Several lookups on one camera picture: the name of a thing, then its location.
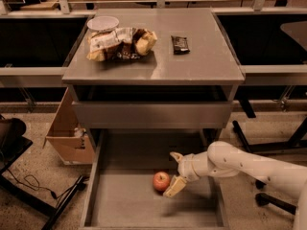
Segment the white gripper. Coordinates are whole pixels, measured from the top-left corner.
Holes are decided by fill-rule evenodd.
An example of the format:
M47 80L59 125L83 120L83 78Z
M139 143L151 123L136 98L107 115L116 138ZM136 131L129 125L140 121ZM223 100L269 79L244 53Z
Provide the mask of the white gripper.
M197 181L200 177L194 170L193 163L195 162L194 154L182 155L178 152L172 151L170 156L178 163L177 171L179 175L174 175L171 179L169 187L163 193L166 197L174 197L180 193L187 182Z

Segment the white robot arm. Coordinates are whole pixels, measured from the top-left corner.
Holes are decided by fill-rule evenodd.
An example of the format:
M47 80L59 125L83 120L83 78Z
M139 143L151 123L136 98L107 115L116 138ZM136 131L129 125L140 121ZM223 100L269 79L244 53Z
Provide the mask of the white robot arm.
M307 230L307 168L237 149L223 141L213 142L201 153L182 155L172 151L177 161L164 196L173 197L193 181L205 176L231 177L239 172L274 187L297 200L293 230Z

